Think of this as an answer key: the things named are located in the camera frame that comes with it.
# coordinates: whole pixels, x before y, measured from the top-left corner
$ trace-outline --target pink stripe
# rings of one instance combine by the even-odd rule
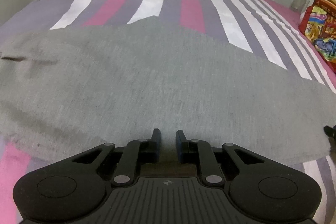
[[[205,33],[203,11],[199,0],[181,0],[180,25]]]
[[[31,157],[8,143],[0,160],[0,223],[16,224],[16,205],[12,192],[27,169]]]
[[[107,0],[83,26],[103,25],[122,7],[126,0]]]

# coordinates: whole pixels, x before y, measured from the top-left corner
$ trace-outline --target gray cloth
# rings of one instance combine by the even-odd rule
[[[19,35],[0,52],[0,131],[44,160],[154,128],[162,161],[176,159],[178,129],[285,164],[329,154],[336,98],[326,86],[155,17]]]

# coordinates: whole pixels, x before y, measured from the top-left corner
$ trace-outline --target ribbed plastic surface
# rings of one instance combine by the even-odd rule
[[[74,224],[257,224],[238,212],[223,191],[199,184],[197,178],[139,178],[128,188],[114,189],[91,215]],[[307,220],[302,224],[312,224]]]

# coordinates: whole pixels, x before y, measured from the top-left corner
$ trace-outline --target mattress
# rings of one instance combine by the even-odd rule
[[[0,27],[0,45],[29,32],[119,27],[157,17],[162,24],[194,30],[268,60],[291,77],[313,81],[335,96],[336,76],[290,23],[290,13],[286,11],[287,8],[269,0],[37,0]],[[327,143],[322,128],[320,134]],[[15,182],[50,162],[18,148],[8,134],[0,137],[0,207],[6,211],[0,222],[14,224],[21,220],[11,196]],[[290,165],[313,177],[321,187],[322,201],[314,217],[317,223],[335,221],[333,161],[333,155],[325,155]]]

